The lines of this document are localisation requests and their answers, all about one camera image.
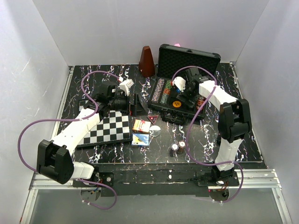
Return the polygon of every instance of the case lid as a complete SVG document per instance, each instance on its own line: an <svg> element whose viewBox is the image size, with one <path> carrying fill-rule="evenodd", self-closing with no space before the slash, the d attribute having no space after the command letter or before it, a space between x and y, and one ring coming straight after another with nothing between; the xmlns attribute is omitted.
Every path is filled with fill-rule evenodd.
<svg viewBox="0 0 299 224"><path fill-rule="evenodd" d="M162 44L159 48L157 76L171 79L177 70L191 65L202 67L214 74L220 60L220 55L216 53Z"/></svg>

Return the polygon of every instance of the black marble table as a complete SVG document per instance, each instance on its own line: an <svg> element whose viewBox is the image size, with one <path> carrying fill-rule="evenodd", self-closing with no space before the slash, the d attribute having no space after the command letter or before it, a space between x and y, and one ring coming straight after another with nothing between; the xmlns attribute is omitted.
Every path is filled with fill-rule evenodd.
<svg viewBox="0 0 299 224"><path fill-rule="evenodd" d="M82 77L88 72L95 70L108 71L123 78L131 78L134 86L131 87L131 95L138 93L141 96L142 104L147 108L147 101L150 98L155 77L144 78L141 76L138 65L94 65L75 66L71 84L68 90L62 118L73 119L78 114L78 102L84 98L80 89ZM219 64L215 73L218 84L229 94L240 98L240 92L228 63ZM96 74L85 82L85 90L92 95L97 92L100 83L109 80L107 75ZM149 110L149 115L159 114L159 111ZM136 117L147 120L146 116ZM170 157L170 146L172 143L185 140L186 132L191 120L184 126L173 125L161 120L159 116L156 125L161 127L161 135L151 139L149 147L131 147L130 142L109 144L95 147L77 148L73 156L74 161L85 161L93 163L189 163L189 156L184 153ZM218 134L218 112L213 105L208 103L206 117L195 122L190 134L190 152L199 161L213 162L219 150L216 144ZM61 123L58 133L68 124ZM261 154L257 148L253 133L246 134L243 143L240 145L236 161L262 161Z"/></svg>

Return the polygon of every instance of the white wall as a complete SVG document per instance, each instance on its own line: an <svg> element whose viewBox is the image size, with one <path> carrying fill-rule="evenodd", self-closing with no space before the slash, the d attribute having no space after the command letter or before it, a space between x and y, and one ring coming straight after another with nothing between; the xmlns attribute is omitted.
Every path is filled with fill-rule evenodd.
<svg viewBox="0 0 299 224"><path fill-rule="evenodd" d="M264 159L299 223L299 2L270 0L237 64Z"/></svg>
<svg viewBox="0 0 299 224"><path fill-rule="evenodd" d="M0 0L0 223L19 223L33 172L20 161L17 141L30 122L54 118L68 67L32 0ZM37 145L53 123L38 124L21 143L36 166Z"/></svg>
<svg viewBox="0 0 299 224"><path fill-rule="evenodd" d="M235 61L268 0L34 0L68 65L138 63L175 44Z"/></svg>

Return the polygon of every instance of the chessboard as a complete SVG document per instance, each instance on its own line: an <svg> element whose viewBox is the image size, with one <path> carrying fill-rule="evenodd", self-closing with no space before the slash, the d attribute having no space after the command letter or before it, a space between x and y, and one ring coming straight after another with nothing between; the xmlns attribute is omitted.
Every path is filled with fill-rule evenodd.
<svg viewBox="0 0 299 224"><path fill-rule="evenodd" d="M79 101L79 113L88 100ZM119 111L110 111L109 116L94 126L77 147L98 146L132 141L131 117Z"/></svg>

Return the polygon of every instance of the poker chip case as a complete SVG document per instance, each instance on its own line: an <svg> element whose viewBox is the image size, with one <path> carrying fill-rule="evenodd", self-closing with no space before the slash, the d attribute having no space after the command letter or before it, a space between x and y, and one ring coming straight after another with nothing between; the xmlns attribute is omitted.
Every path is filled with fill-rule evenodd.
<svg viewBox="0 0 299 224"><path fill-rule="evenodd" d="M169 121L174 123L182 124L186 118L193 118L198 107L195 106L194 109L190 109L180 102L176 98L178 95L177 90L174 88L168 89L169 82L177 70L191 65L202 67L210 73L215 74L220 60L220 55L216 53L162 44L159 48L156 82L148 101L148 107L161 111L161 116L164 120L168 118ZM204 71L200 70L199 72L203 76L206 75ZM178 73L178 76L185 79L184 71ZM203 102L202 100L204 100L204 98L197 95L194 97L194 100L196 100L196 102L197 100L199 100L198 102ZM205 117L205 111L206 106L204 106L203 110L199 113L197 119L203 119Z"/></svg>

